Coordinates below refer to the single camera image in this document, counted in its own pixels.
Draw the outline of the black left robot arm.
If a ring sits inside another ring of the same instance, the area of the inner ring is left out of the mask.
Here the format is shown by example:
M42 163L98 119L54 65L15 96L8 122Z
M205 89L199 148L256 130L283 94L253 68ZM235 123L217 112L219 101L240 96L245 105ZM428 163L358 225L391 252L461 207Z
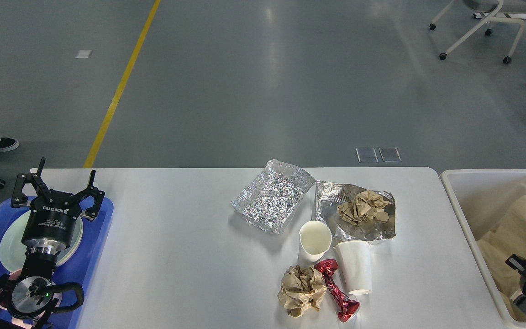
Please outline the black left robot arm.
M72 244L78 220L96 219L105 192L94 185L95 170L75 194L50 189L42 179L45 162L40 160L35 173L19 173L13 188L11 208L28 208L21 236L26 258L15 279L0 276L0 329L21 329L23 320L33 320L32 327L41 329L51 315L73 312L85 300L80 283L57 284L53 275L59 254Z

